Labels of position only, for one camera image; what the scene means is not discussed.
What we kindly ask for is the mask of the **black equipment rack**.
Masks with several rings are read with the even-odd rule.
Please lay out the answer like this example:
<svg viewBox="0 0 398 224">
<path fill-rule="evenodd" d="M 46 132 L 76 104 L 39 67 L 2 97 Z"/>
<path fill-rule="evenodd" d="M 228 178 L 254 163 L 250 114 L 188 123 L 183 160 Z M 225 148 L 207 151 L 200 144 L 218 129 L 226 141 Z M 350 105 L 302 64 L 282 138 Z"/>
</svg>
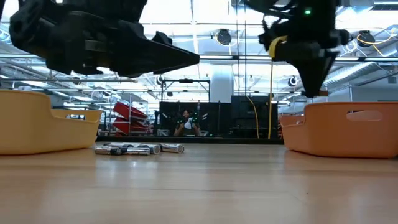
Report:
<svg viewBox="0 0 398 224">
<path fill-rule="evenodd" d="M 278 106 L 265 96 L 231 97 L 231 132 L 255 139 L 278 138 Z"/>
</svg>

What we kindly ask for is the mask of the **white building column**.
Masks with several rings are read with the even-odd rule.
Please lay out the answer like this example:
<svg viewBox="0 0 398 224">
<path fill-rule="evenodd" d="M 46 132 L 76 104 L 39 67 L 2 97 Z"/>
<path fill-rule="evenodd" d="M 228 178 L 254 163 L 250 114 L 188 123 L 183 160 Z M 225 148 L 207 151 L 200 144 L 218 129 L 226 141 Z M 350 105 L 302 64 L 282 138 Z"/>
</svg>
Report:
<svg viewBox="0 0 398 224">
<path fill-rule="evenodd" d="M 216 65 L 210 79 L 210 102 L 230 103 L 234 93 L 232 66 Z"/>
</svg>

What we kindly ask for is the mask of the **yellow tape strip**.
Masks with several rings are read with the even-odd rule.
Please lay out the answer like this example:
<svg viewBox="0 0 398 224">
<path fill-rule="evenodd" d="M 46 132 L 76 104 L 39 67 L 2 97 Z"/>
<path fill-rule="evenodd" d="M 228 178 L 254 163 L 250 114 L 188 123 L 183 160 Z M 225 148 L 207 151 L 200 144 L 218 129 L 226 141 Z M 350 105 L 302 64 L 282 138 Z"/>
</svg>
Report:
<svg viewBox="0 0 398 224">
<path fill-rule="evenodd" d="M 285 35 L 285 36 L 277 37 L 271 42 L 271 44 L 269 46 L 269 50 L 268 50 L 268 54 L 269 54 L 270 58 L 275 59 L 277 45 L 280 42 L 285 42 L 286 40 L 287 40 L 287 36 Z"/>
</svg>

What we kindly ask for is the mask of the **black partition panel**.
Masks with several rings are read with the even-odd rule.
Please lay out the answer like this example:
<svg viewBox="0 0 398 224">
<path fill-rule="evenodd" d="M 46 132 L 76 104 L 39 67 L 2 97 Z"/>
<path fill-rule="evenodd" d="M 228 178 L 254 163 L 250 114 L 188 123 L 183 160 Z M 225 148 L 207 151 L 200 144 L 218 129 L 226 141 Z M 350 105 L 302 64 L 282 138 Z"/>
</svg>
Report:
<svg viewBox="0 0 398 224">
<path fill-rule="evenodd" d="M 210 102 L 160 102 L 157 129 L 169 130 L 173 135 L 178 124 L 186 121 L 183 112 L 199 124 L 202 131 L 210 136 L 228 134 L 231 127 L 231 104 Z"/>
</svg>

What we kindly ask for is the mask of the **silver and black battery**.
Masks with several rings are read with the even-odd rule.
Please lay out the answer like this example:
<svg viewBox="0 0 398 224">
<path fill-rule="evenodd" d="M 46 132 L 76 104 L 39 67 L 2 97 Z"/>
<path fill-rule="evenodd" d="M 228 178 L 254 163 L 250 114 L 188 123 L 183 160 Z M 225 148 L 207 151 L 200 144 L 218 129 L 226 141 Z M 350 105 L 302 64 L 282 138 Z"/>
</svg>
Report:
<svg viewBox="0 0 398 224">
<path fill-rule="evenodd" d="M 161 145 L 158 144 L 139 144 L 140 148 L 148 148 L 151 154 L 159 154 L 162 150 Z"/>
<path fill-rule="evenodd" d="M 108 142 L 104 143 L 103 145 L 111 147 L 125 147 L 125 148 L 134 147 L 133 144 L 129 144 L 128 142 Z"/>
<path fill-rule="evenodd" d="M 111 155 L 111 156 L 120 156 L 123 154 L 122 149 L 120 147 L 114 146 L 97 146 L 94 148 L 95 154 L 102 155 Z"/>
<path fill-rule="evenodd" d="M 121 154 L 148 156 L 150 155 L 150 149 L 146 147 L 124 147 L 121 148 Z"/>
<path fill-rule="evenodd" d="M 161 144 L 160 148 L 162 152 L 170 152 L 177 154 L 181 154 L 185 150 L 185 148 L 181 144 Z"/>
</svg>

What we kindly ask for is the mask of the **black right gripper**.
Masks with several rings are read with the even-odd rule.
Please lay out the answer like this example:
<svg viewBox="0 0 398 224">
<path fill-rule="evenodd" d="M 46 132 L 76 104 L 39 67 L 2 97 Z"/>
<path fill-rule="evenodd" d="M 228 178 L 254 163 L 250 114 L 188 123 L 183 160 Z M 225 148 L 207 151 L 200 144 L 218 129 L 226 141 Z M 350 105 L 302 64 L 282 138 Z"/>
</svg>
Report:
<svg viewBox="0 0 398 224">
<path fill-rule="evenodd" d="M 280 19 L 270 26 L 262 21 L 264 33 L 259 43 L 268 52 L 271 42 L 280 36 L 287 36 L 285 42 L 276 47 L 275 61 L 292 61 L 298 70 L 304 88 L 303 95 L 313 98 L 328 94 L 322 90 L 339 52 L 328 49 L 346 45 L 351 34 L 345 29 L 336 29 L 334 18 L 295 18 L 282 22 Z"/>
</svg>

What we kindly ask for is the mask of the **silver ventilation duct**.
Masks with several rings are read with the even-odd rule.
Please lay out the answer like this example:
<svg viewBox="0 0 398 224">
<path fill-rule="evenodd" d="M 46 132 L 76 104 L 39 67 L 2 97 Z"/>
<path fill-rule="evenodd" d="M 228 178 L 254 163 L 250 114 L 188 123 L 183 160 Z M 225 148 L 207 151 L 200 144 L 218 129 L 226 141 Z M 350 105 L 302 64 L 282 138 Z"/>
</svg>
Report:
<svg viewBox="0 0 398 224">
<path fill-rule="evenodd" d="M 349 82 L 372 72 L 382 70 L 383 68 L 392 68 L 393 66 L 398 66 L 398 62 L 364 62 L 350 67 L 343 67 L 331 72 L 323 82 L 323 86 L 331 88 L 332 86 Z"/>
</svg>

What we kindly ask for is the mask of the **person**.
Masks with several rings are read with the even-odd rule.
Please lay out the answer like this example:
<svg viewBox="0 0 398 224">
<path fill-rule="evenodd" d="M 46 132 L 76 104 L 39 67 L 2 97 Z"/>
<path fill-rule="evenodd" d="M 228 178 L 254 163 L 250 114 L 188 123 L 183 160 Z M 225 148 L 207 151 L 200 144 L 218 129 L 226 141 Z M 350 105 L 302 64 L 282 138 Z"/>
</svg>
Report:
<svg viewBox="0 0 398 224">
<path fill-rule="evenodd" d="M 193 118 L 192 129 L 184 128 L 184 124 L 187 122 L 188 118 L 193 118 L 189 111 L 185 110 L 182 113 L 182 120 L 177 123 L 174 131 L 174 136 L 199 136 L 200 135 L 200 125 L 197 123 L 196 119 Z"/>
</svg>

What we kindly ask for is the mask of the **red storage tray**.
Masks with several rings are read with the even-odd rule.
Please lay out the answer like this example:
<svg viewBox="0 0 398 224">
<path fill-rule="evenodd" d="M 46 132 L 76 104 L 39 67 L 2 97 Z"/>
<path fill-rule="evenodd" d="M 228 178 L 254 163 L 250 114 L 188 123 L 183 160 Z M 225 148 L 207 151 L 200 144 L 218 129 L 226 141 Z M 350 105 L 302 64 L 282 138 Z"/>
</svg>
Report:
<svg viewBox="0 0 398 224">
<path fill-rule="evenodd" d="M 144 125 L 135 119 L 128 121 L 122 117 L 117 117 L 113 122 L 113 126 L 119 130 L 119 133 L 123 133 L 124 135 L 140 135 L 149 133 L 148 125 Z"/>
<path fill-rule="evenodd" d="M 136 109 L 133 106 L 125 105 L 124 103 L 117 102 L 113 111 L 121 115 L 125 119 L 134 119 L 143 122 L 147 119 L 147 115 Z"/>
</svg>

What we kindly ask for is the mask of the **black aluminium table frame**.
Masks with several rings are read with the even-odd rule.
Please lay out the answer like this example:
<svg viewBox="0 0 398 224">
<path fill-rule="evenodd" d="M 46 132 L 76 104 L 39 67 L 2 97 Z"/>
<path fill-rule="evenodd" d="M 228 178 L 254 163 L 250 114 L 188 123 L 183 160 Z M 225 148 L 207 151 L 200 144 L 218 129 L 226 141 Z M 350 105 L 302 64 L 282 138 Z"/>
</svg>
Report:
<svg viewBox="0 0 398 224">
<path fill-rule="evenodd" d="M 157 136 L 98 136 L 97 142 L 150 142 L 173 144 L 266 144 L 283 145 L 282 139 L 216 138 L 216 137 L 157 137 Z"/>
</svg>

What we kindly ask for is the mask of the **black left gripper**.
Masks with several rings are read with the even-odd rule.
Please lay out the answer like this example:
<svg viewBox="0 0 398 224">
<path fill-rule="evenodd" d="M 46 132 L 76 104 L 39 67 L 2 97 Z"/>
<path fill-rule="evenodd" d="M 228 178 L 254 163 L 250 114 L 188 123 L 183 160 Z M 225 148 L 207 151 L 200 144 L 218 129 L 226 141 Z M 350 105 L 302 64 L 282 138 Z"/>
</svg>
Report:
<svg viewBox="0 0 398 224">
<path fill-rule="evenodd" d="M 9 27 L 15 47 L 45 59 L 47 68 L 97 75 L 106 67 L 124 77 L 162 74 L 200 56 L 148 39 L 142 24 L 121 12 L 16 12 Z"/>
</svg>

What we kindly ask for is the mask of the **orange plastic bin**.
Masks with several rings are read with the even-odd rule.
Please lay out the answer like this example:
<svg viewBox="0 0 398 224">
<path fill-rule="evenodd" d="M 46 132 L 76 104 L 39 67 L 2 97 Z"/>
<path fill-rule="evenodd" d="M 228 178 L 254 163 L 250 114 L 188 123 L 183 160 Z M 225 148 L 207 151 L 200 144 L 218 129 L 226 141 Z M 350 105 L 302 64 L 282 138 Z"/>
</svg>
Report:
<svg viewBox="0 0 398 224">
<path fill-rule="evenodd" d="M 282 115 L 284 145 L 323 157 L 389 159 L 398 156 L 398 102 L 327 102 Z"/>
</svg>

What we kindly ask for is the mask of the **yellow plastic bin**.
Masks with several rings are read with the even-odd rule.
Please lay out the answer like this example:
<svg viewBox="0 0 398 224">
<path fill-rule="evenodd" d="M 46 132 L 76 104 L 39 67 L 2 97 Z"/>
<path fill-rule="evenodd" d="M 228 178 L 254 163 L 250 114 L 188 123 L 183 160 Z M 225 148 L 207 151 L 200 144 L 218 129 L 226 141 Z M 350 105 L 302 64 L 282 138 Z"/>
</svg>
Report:
<svg viewBox="0 0 398 224">
<path fill-rule="evenodd" d="M 53 109 L 33 91 L 0 90 L 0 155 L 24 155 L 92 146 L 101 110 Z"/>
</svg>

